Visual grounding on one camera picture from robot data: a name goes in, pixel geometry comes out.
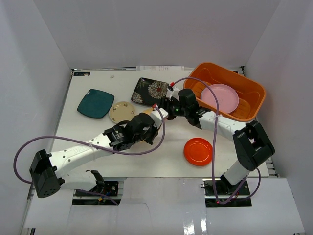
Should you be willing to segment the beige floral round plate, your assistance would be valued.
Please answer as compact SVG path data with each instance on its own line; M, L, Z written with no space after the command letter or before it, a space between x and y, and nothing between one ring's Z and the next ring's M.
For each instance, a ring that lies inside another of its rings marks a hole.
M110 120L114 123L130 121L135 116L135 107L126 101L117 102L109 110Z

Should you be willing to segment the black floral square plate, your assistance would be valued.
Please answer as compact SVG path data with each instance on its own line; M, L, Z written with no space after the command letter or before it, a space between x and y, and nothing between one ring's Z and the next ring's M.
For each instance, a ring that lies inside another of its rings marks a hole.
M131 101L145 106L159 105L161 99L167 95L168 86L167 82L141 77L135 86Z

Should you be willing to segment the pink round plate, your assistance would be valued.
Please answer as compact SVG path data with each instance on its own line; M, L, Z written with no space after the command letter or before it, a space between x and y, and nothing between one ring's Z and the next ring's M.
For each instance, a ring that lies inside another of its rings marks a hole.
M223 111L224 113L231 113L238 107L239 96L233 88L225 84L213 84L209 87L214 92L218 100L219 111ZM215 98L208 88L205 88L202 91L200 100L212 106L213 108L216 108Z

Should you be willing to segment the orange round plate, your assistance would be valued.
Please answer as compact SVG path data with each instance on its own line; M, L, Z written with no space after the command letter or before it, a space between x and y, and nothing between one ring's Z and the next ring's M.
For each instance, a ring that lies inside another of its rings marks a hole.
M183 154L190 164L206 166L212 162L213 147L203 138L192 138L184 145Z

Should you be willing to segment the teal square plate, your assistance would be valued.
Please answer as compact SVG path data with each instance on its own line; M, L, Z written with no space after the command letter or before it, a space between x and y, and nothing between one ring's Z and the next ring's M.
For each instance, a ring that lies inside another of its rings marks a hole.
M110 110L115 96L96 89L90 89L77 107L77 111L89 118L102 119Z

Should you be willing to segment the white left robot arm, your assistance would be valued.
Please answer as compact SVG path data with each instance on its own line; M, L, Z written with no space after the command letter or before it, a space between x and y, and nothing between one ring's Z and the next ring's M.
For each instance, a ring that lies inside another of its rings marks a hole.
M57 193L63 184L69 183L69 172L79 166L114 153L127 154L128 149L141 141L153 144L162 121L157 111L140 113L80 145L52 153L38 151L29 170L37 197Z

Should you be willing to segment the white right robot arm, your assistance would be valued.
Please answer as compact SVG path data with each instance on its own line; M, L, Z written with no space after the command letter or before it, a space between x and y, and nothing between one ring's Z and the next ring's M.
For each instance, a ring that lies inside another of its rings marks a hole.
M185 117L189 124L202 130L216 131L217 135L232 141L237 161L220 177L221 190L233 195L238 183L275 153L275 149L262 125L257 121L239 122L218 116L201 107L191 89L178 92L178 99L162 98L160 108L168 112L168 119Z

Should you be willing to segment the orange plastic bin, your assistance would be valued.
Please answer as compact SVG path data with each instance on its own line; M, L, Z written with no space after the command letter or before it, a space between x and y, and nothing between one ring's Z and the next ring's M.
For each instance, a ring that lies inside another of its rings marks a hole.
M193 91L200 106L213 111L216 111L214 106L201 100L201 93L206 86L195 79L199 79L209 86L225 84L233 88L239 96L239 105L229 114L219 109L222 116L232 120L241 122L253 120L266 98L266 90L261 84L211 62L200 63L189 77L190 79L184 81L183 87Z

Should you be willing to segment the black label sticker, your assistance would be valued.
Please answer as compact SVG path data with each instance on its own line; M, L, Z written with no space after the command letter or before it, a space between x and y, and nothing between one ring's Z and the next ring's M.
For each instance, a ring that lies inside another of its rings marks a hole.
M74 72L73 76L90 76L90 72Z

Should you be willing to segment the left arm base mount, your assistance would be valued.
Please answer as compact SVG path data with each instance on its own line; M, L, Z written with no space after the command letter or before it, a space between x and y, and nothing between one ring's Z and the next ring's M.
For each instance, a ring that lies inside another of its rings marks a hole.
M100 193L109 197L118 195L119 182L118 181L104 181L96 184L89 192Z

